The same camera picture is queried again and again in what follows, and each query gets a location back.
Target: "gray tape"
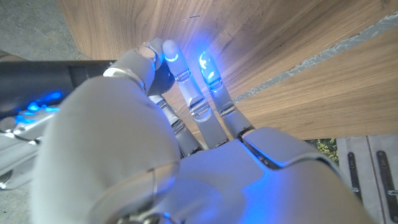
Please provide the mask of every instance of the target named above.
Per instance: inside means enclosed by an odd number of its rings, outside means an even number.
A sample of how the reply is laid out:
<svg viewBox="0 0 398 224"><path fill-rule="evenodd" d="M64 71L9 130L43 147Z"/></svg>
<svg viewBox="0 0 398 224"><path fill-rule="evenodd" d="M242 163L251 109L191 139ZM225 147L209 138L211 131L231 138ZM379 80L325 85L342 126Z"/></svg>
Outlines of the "gray tape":
<svg viewBox="0 0 398 224"><path fill-rule="evenodd" d="M348 39L342 40L340 43L330 47L329 49L322 51L320 54L304 60L301 64L296 65L295 67L291 68L290 70L288 70L286 72L282 72L282 73L272 77L271 79L261 83L260 85L250 89L249 91L233 98L233 101L234 101L234 103L237 103L239 101L246 99L249 96L253 96L256 93L259 93L260 91L265 90L266 88L269 88L272 85L275 85L276 83L284 81L284 80L304 71L305 69L308 69L326 59L329 59L335 55L338 55L338 54L344 52L345 50L355 47L358 44L360 44L366 40L369 40L370 38L375 37L385 31L392 29L394 27L397 27L397 26L398 26L398 11L391 14L390 16L384 17L379 22L377 22L373 26L366 28L364 31L360 32L359 34L354 35Z"/></svg>

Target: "blue led light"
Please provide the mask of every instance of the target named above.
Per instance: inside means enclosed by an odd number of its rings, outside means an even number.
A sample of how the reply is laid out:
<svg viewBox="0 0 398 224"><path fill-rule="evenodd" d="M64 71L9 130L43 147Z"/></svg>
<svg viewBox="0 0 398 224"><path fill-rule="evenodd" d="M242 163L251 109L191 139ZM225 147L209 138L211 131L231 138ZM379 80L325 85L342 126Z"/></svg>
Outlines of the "blue led light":
<svg viewBox="0 0 398 224"><path fill-rule="evenodd" d="M46 107L44 108L45 112L57 112L60 111L60 108L52 108L52 107Z"/></svg>
<svg viewBox="0 0 398 224"><path fill-rule="evenodd" d="M31 102L29 104L29 106L27 107L27 109L30 110L30 111L38 111L40 109L40 107L37 106L36 102Z"/></svg>
<svg viewBox="0 0 398 224"><path fill-rule="evenodd" d="M56 99L61 98L62 93L59 92L59 91L57 91L57 92L55 92L55 93L51 93L49 96L51 97L51 99L55 99L55 100L56 100Z"/></svg>
<svg viewBox="0 0 398 224"><path fill-rule="evenodd" d="M17 115L15 117L15 123L16 124L18 124L18 123L30 124L30 123L33 123L35 121L36 121L35 119L25 119L22 115Z"/></svg>
<svg viewBox="0 0 398 224"><path fill-rule="evenodd" d="M201 57L203 56L203 54L205 54L206 52L203 52L201 55L200 55L200 57L199 57L199 64L200 64L200 66L201 66L201 68L202 69L207 69L206 68L206 63L207 63L207 61L206 60L203 60Z"/></svg>
<svg viewBox="0 0 398 224"><path fill-rule="evenodd" d="M27 116L34 116L35 115L34 112L29 112L29 111L25 111L25 112L23 112L23 114L27 115Z"/></svg>
<svg viewBox="0 0 398 224"><path fill-rule="evenodd" d="M168 62L174 62L174 61L176 61L176 59L178 58L178 54L175 54L175 57L174 57L174 58L167 58L166 56L165 56L164 58L165 58L166 61L168 61Z"/></svg>
<svg viewBox="0 0 398 224"><path fill-rule="evenodd" d="M60 91L55 91L44 97L44 101L52 101L61 98L62 93Z"/></svg>
<svg viewBox="0 0 398 224"><path fill-rule="evenodd" d="M211 79L214 76L214 72L210 72L208 79Z"/></svg>

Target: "robot finger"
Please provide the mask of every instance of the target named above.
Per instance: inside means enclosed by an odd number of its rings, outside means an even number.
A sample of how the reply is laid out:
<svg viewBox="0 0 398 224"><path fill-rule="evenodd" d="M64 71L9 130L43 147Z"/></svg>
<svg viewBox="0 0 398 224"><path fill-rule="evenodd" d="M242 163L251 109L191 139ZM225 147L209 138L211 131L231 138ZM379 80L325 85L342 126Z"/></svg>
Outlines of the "robot finger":
<svg viewBox="0 0 398 224"><path fill-rule="evenodd" d="M166 115L171 127L173 128L178 146L184 157L190 156L203 148L198 140L193 136L185 123L177 116L172 107L161 95L149 96L152 102L156 103Z"/></svg>
<svg viewBox="0 0 398 224"><path fill-rule="evenodd" d="M163 52L170 72L174 75L193 119L198 125L209 149L228 142L224 129L189 71L187 61L180 47L174 41L167 40L163 43Z"/></svg>
<svg viewBox="0 0 398 224"><path fill-rule="evenodd" d="M235 107L223 84L213 57L209 53L203 52L200 55L199 64L203 79L224 124L234 138L241 139L245 132L254 129L254 127L242 112Z"/></svg>

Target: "wood grain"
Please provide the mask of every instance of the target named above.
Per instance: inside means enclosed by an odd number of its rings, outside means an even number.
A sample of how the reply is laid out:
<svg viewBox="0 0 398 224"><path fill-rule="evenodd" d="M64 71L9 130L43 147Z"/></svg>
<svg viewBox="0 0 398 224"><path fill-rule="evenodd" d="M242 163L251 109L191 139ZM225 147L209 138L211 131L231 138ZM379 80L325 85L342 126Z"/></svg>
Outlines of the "wood grain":
<svg viewBox="0 0 398 224"><path fill-rule="evenodd" d="M389 30L237 106L255 126L301 139L398 133L397 37Z"/></svg>
<svg viewBox="0 0 398 224"><path fill-rule="evenodd" d="M398 10L398 1L375 0L59 3L76 46L91 58L116 59L151 38L174 39L205 95L208 92L198 70L198 56L204 50L218 62L232 97ZM190 114L176 85L165 98L174 108ZM248 117L256 125L266 121L252 113Z"/></svg>

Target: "robotic hand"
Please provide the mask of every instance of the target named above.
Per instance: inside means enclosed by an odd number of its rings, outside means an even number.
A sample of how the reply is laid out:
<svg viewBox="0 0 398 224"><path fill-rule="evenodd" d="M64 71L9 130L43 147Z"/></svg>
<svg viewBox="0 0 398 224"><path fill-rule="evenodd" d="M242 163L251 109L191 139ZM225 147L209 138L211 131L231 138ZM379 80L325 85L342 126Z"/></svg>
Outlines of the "robotic hand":
<svg viewBox="0 0 398 224"><path fill-rule="evenodd" d="M209 150L161 97L161 88L150 91L164 58ZM155 39L60 105L37 158L33 222L372 223L327 157L276 129L254 129L212 57L203 53L199 65L233 140L179 46Z"/></svg>

